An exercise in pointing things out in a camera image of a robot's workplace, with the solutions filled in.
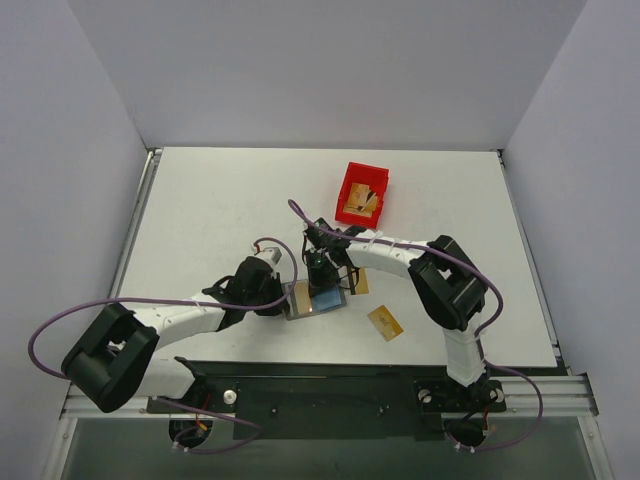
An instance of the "purple cable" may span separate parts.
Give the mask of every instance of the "purple cable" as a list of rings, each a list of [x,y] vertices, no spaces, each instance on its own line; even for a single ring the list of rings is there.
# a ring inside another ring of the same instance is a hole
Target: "purple cable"
[[[29,338],[29,344],[27,346],[27,352],[29,353],[29,358],[31,359],[31,362],[40,370],[42,370],[44,373],[67,380],[67,377],[65,377],[63,373],[57,372],[56,370],[53,370],[47,367],[38,359],[35,353],[36,340],[44,330],[46,330],[48,327],[56,323],[58,320],[68,315],[71,315],[72,313],[76,313],[76,312],[79,312],[80,310],[85,310],[87,308],[95,307],[98,305],[107,305],[109,303],[116,303],[116,302],[145,303],[145,304],[158,304],[158,305],[185,305],[185,306],[197,305],[201,307],[215,307],[215,308],[228,308],[233,310],[244,310],[246,312],[252,312],[254,310],[267,310],[271,307],[275,307],[276,305],[279,305],[280,303],[284,302],[289,295],[291,295],[291,292],[293,292],[293,288],[295,287],[295,284],[298,281],[298,263],[296,262],[296,258],[293,252],[284,242],[273,237],[262,237],[256,240],[255,242],[253,242],[253,244],[258,246],[258,244],[262,242],[273,242],[280,245],[282,248],[286,250],[286,252],[289,254],[289,257],[291,257],[291,261],[293,262],[293,280],[291,281],[291,286],[286,291],[286,293],[279,299],[271,303],[268,303],[266,305],[258,305],[255,307],[244,306],[244,305],[233,305],[230,303],[219,303],[219,302],[197,302],[196,303],[193,300],[173,300],[173,299],[166,299],[166,298],[146,298],[146,297],[112,297],[112,298],[105,298],[102,300],[93,300],[91,302],[82,303],[80,305],[76,305],[75,307],[71,307],[63,312],[60,312],[57,315],[54,315],[53,317],[51,317],[46,322],[44,322],[42,325],[40,325],[36,329],[36,331],[33,332],[33,334],[31,335],[31,338]]]
[[[289,207],[291,207],[291,210],[293,210],[293,212],[300,217],[307,225],[309,225],[312,228],[315,228],[317,230],[320,230],[322,233],[326,233],[327,235],[333,236],[333,237],[337,237],[337,238],[342,238],[344,240],[349,240],[349,241],[354,241],[354,242],[360,242],[360,243],[382,243],[383,245],[389,245],[390,247],[396,247],[396,248],[404,248],[406,250],[408,249],[416,249],[416,250],[422,250],[424,252],[428,252],[431,253],[437,257],[443,258],[444,260],[447,260],[457,266],[459,266],[460,268],[463,268],[465,270],[467,270],[469,273],[471,273],[474,277],[476,277],[478,280],[480,280],[481,282],[483,282],[487,287],[489,287],[489,289],[494,293],[494,295],[496,296],[496,299],[498,300],[498,307],[496,308],[496,311],[494,312],[493,315],[491,315],[491,317],[489,317],[489,319],[484,322],[483,324],[481,324],[478,328],[476,328],[474,335],[477,338],[477,345],[478,345],[478,349],[480,351],[480,355],[482,356],[482,360],[484,361],[485,365],[489,368],[493,368],[494,370],[498,370],[504,373],[508,373],[511,375],[515,375],[517,377],[520,377],[522,379],[524,379],[525,381],[527,381],[532,387],[533,389],[536,391],[536,395],[538,396],[538,416],[536,417],[535,422],[533,423],[533,425],[531,426],[531,428],[529,428],[524,434],[522,434],[520,437],[508,441],[508,442],[504,442],[504,443],[499,443],[497,445],[489,445],[486,447],[478,447],[475,449],[475,451],[489,451],[489,450],[499,450],[502,448],[506,448],[506,447],[510,447],[512,445],[515,445],[517,443],[520,443],[521,441],[523,441],[525,438],[527,438],[529,435],[531,435],[540,425],[540,422],[542,421],[542,413],[543,413],[543,400],[542,400],[542,393],[540,392],[540,389],[538,388],[538,386],[536,385],[536,383],[531,380],[531,378],[529,378],[528,376],[526,376],[524,373],[518,372],[517,370],[513,370],[511,368],[508,367],[499,367],[497,365],[494,365],[492,363],[490,363],[485,356],[484,353],[484,349],[482,348],[482,342],[480,341],[480,333],[482,331],[484,331],[487,327],[489,327],[491,324],[493,324],[493,322],[495,322],[498,317],[500,316],[500,314],[502,313],[502,310],[504,309],[504,299],[502,298],[502,294],[500,293],[500,291],[498,290],[498,287],[496,287],[493,282],[491,280],[489,280],[485,275],[483,275],[481,272],[479,272],[476,268],[472,267],[469,264],[464,263],[461,260],[458,260],[455,257],[452,257],[451,255],[447,255],[446,253],[443,253],[439,250],[436,250],[435,248],[431,248],[431,247],[426,247],[424,245],[415,245],[412,243],[393,243],[390,242],[389,240],[384,240],[381,238],[374,238],[374,239],[370,239],[370,238],[359,238],[359,237],[351,237],[349,235],[344,235],[342,233],[338,233],[338,232],[334,232],[333,230],[329,230],[327,228],[321,227],[319,225],[316,225],[314,222],[312,222],[309,218],[307,218],[307,216],[304,214],[304,211],[302,210],[302,208],[300,207],[300,205],[298,205],[296,203],[295,200],[293,199],[289,199],[289,201],[287,202],[289,204]],[[456,441],[455,438],[453,438],[453,436],[451,434],[449,434],[449,437]],[[460,446],[466,450],[471,450],[471,447],[467,446],[467,445],[462,445],[460,444]]]
[[[249,422],[248,420],[242,420],[240,418],[232,417],[230,415],[224,415],[222,413],[209,412],[209,411],[203,410],[201,408],[189,407],[187,405],[182,405],[182,404],[180,404],[178,402],[174,402],[172,400],[169,400],[168,398],[157,397],[154,400],[156,400],[157,402],[163,403],[165,405],[168,405],[170,407],[179,408],[179,409],[184,410],[186,412],[198,413],[200,415],[207,415],[209,417],[219,418],[220,420],[226,420],[228,422],[232,422],[232,423],[235,423],[237,425],[244,425],[246,427],[251,427],[251,428],[254,428],[254,429],[257,430],[257,432],[254,435],[250,436],[249,438],[245,438],[244,440],[241,440],[238,443],[234,443],[232,445],[227,445],[226,447],[210,448],[210,449],[198,449],[198,450],[184,447],[186,449],[185,453],[193,453],[195,455],[215,455],[217,453],[230,452],[232,450],[237,450],[240,447],[244,447],[248,443],[253,442],[262,433],[262,427],[260,425],[258,425],[256,423],[253,423],[253,422]],[[184,435],[186,435],[187,433],[189,433],[189,432],[191,432],[191,431],[193,431],[193,430],[195,430],[197,428],[199,428],[199,427],[186,428],[186,429],[182,430],[180,433],[178,433],[178,435],[176,435],[176,437],[173,440],[175,442],[180,443],[180,439]]]

